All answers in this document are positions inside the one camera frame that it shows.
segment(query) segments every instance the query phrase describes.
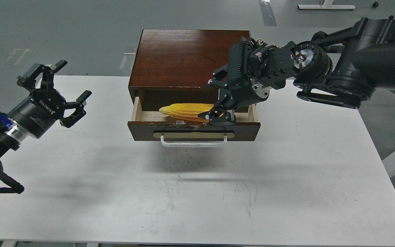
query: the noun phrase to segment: brown wooden box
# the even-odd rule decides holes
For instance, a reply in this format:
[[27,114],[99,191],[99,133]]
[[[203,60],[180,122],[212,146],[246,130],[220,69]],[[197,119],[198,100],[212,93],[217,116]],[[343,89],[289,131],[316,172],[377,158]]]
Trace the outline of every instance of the brown wooden box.
[[255,105],[236,111],[237,124],[214,126],[181,121],[158,112],[173,103],[217,101],[217,90],[203,92],[214,70],[228,62],[228,49],[249,31],[143,30],[129,92],[134,108],[127,126],[135,141],[212,139],[227,133],[229,141],[254,141],[260,128]]

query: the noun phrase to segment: wooden drawer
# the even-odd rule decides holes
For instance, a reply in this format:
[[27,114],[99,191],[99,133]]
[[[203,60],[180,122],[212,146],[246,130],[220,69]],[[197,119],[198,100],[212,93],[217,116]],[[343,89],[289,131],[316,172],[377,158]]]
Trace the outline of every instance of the wooden drawer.
[[236,111],[237,124],[214,126],[173,119],[158,112],[173,103],[217,101],[217,90],[203,92],[212,72],[228,62],[229,47],[249,31],[143,30],[129,92],[134,108],[128,127],[135,141],[220,139],[254,141],[260,128],[255,105]]

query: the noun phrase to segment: yellow corn cob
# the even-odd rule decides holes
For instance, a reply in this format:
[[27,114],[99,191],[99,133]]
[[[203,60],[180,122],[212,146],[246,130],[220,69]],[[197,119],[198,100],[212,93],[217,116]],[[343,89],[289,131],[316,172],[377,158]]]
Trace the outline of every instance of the yellow corn cob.
[[179,103],[161,107],[159,112],[177,119],[208,122],[208,120],[198,117],[198,114],[209,111],[212,107],[212,104]]

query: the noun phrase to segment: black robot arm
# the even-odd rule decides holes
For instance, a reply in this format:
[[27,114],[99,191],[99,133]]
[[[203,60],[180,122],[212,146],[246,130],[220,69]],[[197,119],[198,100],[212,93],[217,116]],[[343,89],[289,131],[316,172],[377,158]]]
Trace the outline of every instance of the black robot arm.
[[[327,53],[341,53],[334,69]],[[281,48],[242,38],[229,49],[228,64],[203,87],[216,88],[219,95],[199,117],[233,125],[237,108],[267,100],[270,89],[282,89],[290,77],[302,89],[300,99],[348,108],[359,108],[375,88],[395,90],[395,20],[362,18],[353,27],[318,32],[310,41],[290,41]]]
[[[19,144],[27,136],[40,138],[56,120],[61,125],[70,128],[85,114],[86,99],[90,91],[84,91],[74,102],[66,102],[60,93],[54,89],[54,74],[67,64],[61,60],[48,66],[34,64],[23,76],[17,77],[17,84],[27,89],[30,94],[8,114],[0,112],[0,158],[9,149],[17,150]],[[42,74],[39,88],[36,88],[36,78]],[[68,117],[64,111],[75,109]],[[0,188],[0,193],[21,193],[24,187],[3,172],[0,161],[0,181],[9,188]]]

